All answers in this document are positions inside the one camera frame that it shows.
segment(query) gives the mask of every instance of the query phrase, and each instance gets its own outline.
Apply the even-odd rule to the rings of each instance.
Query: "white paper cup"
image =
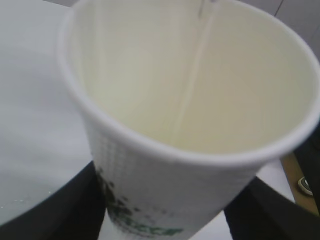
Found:
[[[305,113],[290,132],[257,149],[201,154],[171,147],[119,123],[103,112],[85,91],[104,67],[105,59],[98,53],[105,49],[104,34],[113,34],[108,32],[108,24],[121,21],[122,14],[134,13],[142,6],[141,2],[149,11],[150,19],[146,21],[154,20],[153,7],[148,4],[161,2],[159,8],[176,11],[177,17],[185,18],[182,35],[192,38],[195,34],[192,11],[189,18],[188,9],[182,6],[199,6],[201,0],[80,0],[70,9],[60,28],[57,60],[64,83],[82,115],[106,194],[108,213],[119,236],[122,239],[185,240],[212,220],[264,164],[292,151],[312,132],[320,113],[320,67],[308,45],[282,22],[247,4],[224,1],[222,8],[232,13],[226,19],[234,24],[226,29],[226,36],[232,37],[240,31],[241,34],[235,36],[250,34],[248,41],[253,45],[259,45],[257,41],[261,37],[271,41],[274,49],[283,54],[279,64],[291,64],[292,74],[301,76],[308,93],[303,105]]]

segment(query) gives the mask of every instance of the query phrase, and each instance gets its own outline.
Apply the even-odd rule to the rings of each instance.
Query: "paper cup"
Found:
[[[99,53],[107,47],[111,51],[117,40],[126,46],[126,39],[130,40],[136,34],[134,30],[121,31],[126,24],[134,28],[139,24],[155,24],[160,19],[156,24],[163,34],[159,36],[172,31],[172,26],[179,26],[181,31],[177,35],[190,40],[182,46],[188,53],[188,44],[201,29],[197,27],[202,24],[197,23],[198,16],[208,14],[207,7],[199,8],[201,4],[202,0],[80,0],[70,9],[60,28],[59,68],[83,118],[108,214],[120,239],[190,238],[212,220],[264,164],[292,151],[318,123],[320,67],[313,52],[296,33],[273,16],[231,0],[221,2],[221,13],[227,14],[222,20],[230,24],[219,37],[240,44],[237,49],[245,48],[241,44],[249,41],[253,48],[261,51],[253,61],[271,58],[273,52],[281,53],[282,60],[277,60],[277,64],[290,65],[292,76],[301,76],[299,83],[304,103],[292,108],[303,108],[300,109],[303,116],[291,119],[294,126],[289,132],[248,151],[202,154],[177,149],[139,134],[102,111],[90,99],[87,91],[101,74],[104,63],[111,61],[115,67],[122,64]],[[158,18],[159,9],[163,18]],[[131,14],[132,22],[123,17]],[[113,32],[117,24],[120,31]],[[141,31],[139,34],[148,36],[148,32]],[[266,45],[272,51],[265,54]],[[280,101],[290,98],[290,93],[286,94]]]

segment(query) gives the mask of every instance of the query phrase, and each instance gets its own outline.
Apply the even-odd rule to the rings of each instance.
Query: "white table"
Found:
[[[55,66],[56,32],[67,10],[43,0],[0,0],[0,224],[46,199],[91,160]],[[279,161],[258,176],[294,200]],[[224,214],[192,239],[231,240]]]

